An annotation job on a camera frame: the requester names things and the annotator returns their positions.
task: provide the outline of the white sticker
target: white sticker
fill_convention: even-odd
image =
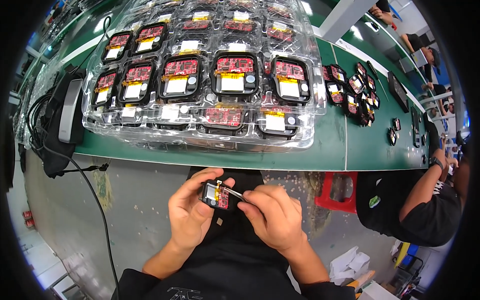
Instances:
[[[167,120],[176,120],[179,116],[179,109],[178,105],[165,105],[162,108],[162,119]]]
[[[295,82],[280,82],[280,96],[300,97],[298,83]]]
[[[144,50],[151,50],[152,45],[153,45],[153,40],[140,42],[140,44],[138,44],[137,52],[144,51]]]
[[[107,52],[105,59],[115,59],[117,58],[117,55],[119,52],[120,52],[120,48],[112,48]]]
[[[238,12],[238,11],[235,11],[233,13],[233,19],[235,21],[247,21],[249,18],[248,16],[248,12]]]
[[[185,93],[187,88],[187,78],[169,80],[165,93]]]
[[[197,50],[198,41],[182,41],[180,46],[180,52]]]
[[[247,51],[247,45],[246,44],[240,44],[240,43],[229,43],[228,44],[228,50],[229,51],[245,52],[245,51]]]
[[[285,31],[285,30],[287,30],[287,24],[283,24],[281,22],[274,21],[273,25],[272,25],[272,28]]]
[[[105,102],[107,100],[108,90],[98,93],[95,104]]]
[[[267,130],[285,131],[285,119],[277,115],[265,115],[265,128]]]
[[[122,117],[133,118],[133,117],[135,117],[135,112],[136,111],[137,111],[136,108],[123,108],[123,110],[121,112],[121,116]]]
[[[163,14],[157,18],[157,22],[168,22],[170,21],[171,13]]]
[[[243,76],[236,78],[224,77],[221,80],[222,91],[243,91]]]
[[[141,84],[128,85],[127,90],[125,91],[125,99],[140,98],[140,90],[141,89],[142,89]]]
[[[337,93],[337,92],[338,92],[338,87],[337,87],[336,84],[329,85],[329,86],[328,86],[328,90],[329,90],[331,93]]]

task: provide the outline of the white column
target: white column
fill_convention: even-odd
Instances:
[[[320,36],[335,43],[376,2],[377,0],[340,0],[320,26]]]

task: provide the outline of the black shirt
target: black shirt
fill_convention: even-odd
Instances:
[[[126,269],[119,282],[120,298],[355,299],[354,288],[331,282],[300,285],[299,294],[286,273],[288,265],[282,264],[278,252],[265,246],[240,243],[231,237],[219,238],[198,246],[183,267],[164,280]]]
[[[451,186],[437,182],[432,199],[414,207],[402,222],[399,220],[400,209],[422,175],[419,170],[360,172],[356,192],[360,222],[381,234],[418,246],[446,244],[455,234],[462,215],[460,199]],[[375,196],[380,201],[370,208],[370,199]]]
[[[390,12],[390,6],[388,6],[387,0],[379,0],[375,5],[383,12]]]
[[[408,41],[412,45],[413,51],[418,51],[420,48],[425,47],[423,42],[421,41],[420,37],[417,34],[407,34]],[[432,66],[430,64],[426,64],[425,68],[425,77],[427,77],[429,82],[432,82]]]

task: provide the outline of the forearm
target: forearm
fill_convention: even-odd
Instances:
[[[389,12],[382,12],[382,15],[383,15],[383,18],[382,18],[382,21],[387,24],[387,25],[390,25],[391,23],[393,23],[393,17],[392,17],[392,14],[389,13]]]
[[[165,279],[177,272],[192,252],[193,249],[180,249],[170,240],[159,253],[145,263],[142,272]]]
[[[292,274],[299,284],[330,281],[324,264],[308,243],[306,235],[302,245],[280,254],[288,260]]]
[[[415,206],[420,203],[427,203],[432,199],[433,190],[442,175],[442,171],[439,165],[433,165],[415,184],[400,210],[400,222],[403,221]]]

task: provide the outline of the hand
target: hand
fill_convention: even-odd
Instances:
[[[238,208],[250,220],[255,234],[269,247],[286,256],[307,240],[301,230],[300,201],[289,197],[282,187],[259,185],[243,193],[243,197],[249,203],[239,202]]]
[[[223,175],[222,168],[206,168],[195,173],[168,201],[168,214],[172,230],[171,241],[181,250],[193,250],[205,237],[212,222],[213,208],[198,200],[202,182]],[[235,180],[223,182],[233,187]]]

